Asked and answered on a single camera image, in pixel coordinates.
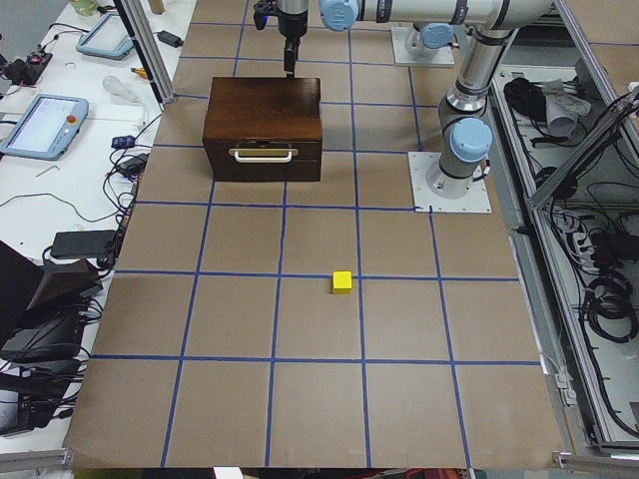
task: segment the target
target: box lid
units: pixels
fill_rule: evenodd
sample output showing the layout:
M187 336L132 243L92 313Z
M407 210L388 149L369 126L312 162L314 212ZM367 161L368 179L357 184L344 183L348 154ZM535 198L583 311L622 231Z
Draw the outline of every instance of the box lid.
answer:
M320 79L214 77L204 139L321 140Z

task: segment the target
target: yellow cube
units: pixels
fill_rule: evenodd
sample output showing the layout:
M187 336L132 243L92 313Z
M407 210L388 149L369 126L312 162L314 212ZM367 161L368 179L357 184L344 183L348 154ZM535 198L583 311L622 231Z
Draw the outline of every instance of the yellow cube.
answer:
M332 293L350 294L352 290L352 274L350 271L332 272Z

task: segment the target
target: wooden box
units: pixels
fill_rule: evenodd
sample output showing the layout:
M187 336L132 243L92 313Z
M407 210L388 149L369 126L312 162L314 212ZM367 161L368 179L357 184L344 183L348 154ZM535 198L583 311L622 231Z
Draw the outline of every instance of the wooden box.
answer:
M213 79L202 143L220 182L318 182L320 80Z

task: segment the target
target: power adapter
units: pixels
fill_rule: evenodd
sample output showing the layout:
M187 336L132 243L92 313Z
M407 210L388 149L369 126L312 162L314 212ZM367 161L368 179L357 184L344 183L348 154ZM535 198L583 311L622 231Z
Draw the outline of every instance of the power adapter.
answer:
M184 40L182 40L179 36L174 35L173 33L167 32L166 30L158 33L158 40L160 40L162 43L166 43L173 48L178 48L184 45Z
M115 167L116 172L118 172L123 177L133 177L144 171L145 167L147 166L147 160L149 160L149 154L141 153L140 155L136 155L126 162L117 164Z

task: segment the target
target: white handle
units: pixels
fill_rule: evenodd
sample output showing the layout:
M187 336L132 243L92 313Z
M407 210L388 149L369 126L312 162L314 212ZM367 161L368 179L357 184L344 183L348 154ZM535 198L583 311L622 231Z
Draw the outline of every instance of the white handle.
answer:
M285 157L241 157L240 152L235 152L234 157L238 163L288 163L293 158L293 152Z

